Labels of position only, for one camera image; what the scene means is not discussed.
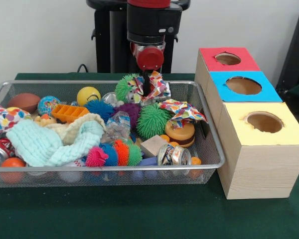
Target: orange ice cube tray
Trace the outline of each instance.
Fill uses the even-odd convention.
[[[51,114],[62,122],[72,123],[79,117],[88,113],[89,111],[85,107],[57,105]]]

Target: orange spiky ball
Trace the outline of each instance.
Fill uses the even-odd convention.
[[[129,161],[129,147],[121,140],[116,140],[113,145],[119,158],[119,166],[127,166]]]

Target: football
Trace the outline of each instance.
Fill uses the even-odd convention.
[[[39,96],[31,93],[23,93],[16,95],[11,100],[9,100],[8,107],[18,107],[31,114],[36,111],[40,100],[41,98]]]

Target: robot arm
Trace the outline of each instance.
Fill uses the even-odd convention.
[[[128,40],[143,71],[144,96],[150,93],[149,76],[163,65],[165,35],[178,34],[183,8],[189,5],[190,0],[128,0]]]

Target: wooden box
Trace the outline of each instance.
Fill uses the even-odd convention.
[[[218,133],[227,199],[289,197],[299,175],[299,124],[285,103],[224,103]]]
[[[260,69],[246,48],[200,48],[195,81],[201,85],[205,95],[210,80],[209,72],[214,71],[260,71]]]
[[[210,77],[205,96],[216,128],[223,102],[282,102],[261,71],[210,72]]]

